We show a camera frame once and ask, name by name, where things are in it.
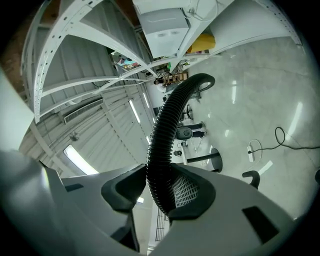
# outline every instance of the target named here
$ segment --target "flexible hose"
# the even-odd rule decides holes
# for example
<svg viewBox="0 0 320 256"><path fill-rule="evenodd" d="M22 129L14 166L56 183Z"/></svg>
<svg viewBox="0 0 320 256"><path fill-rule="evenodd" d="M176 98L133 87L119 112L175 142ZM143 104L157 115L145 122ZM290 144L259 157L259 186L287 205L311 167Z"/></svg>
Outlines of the flexible hose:
<svg viewBox="0 0 320 256"><path fill-rule="evenodd" d="M215 81L213 76L204 73L195 74L183 81L165 101L153 126L147 152L146 177L153 200L165 215L176 208L171 158L178 122L188 100L200 85L209 82L207 90Z"/></svg>

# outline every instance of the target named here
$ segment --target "glossy floor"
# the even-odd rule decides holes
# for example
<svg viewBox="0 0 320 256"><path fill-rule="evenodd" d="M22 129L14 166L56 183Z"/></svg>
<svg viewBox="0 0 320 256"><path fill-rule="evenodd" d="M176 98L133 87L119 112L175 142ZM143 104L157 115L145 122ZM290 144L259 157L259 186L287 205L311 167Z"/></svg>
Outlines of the glossy floor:
<svg viewBox="0 0 320 256"><path fill-rule="evenodd" d="M201 143L200 150L209 143L220 151L222 174L249 183L249 178L242 178L252 165L248 143L258 139L263 148L276 146L278 126L287 133L288 145L320 145L319 79L306 49L290 38L245 44L195 64L188 72L216 79L200 103L189 104L194 122L204 121L208 132L209 142ZM260 147L256 141L251 145ZM254 153L254 163L260 156L261 152ZM261 161L250 170L261 173L259 191L296 218L307 211L318 189L314 176L319 167L320 149L279 147L263 151Z"/></svg>

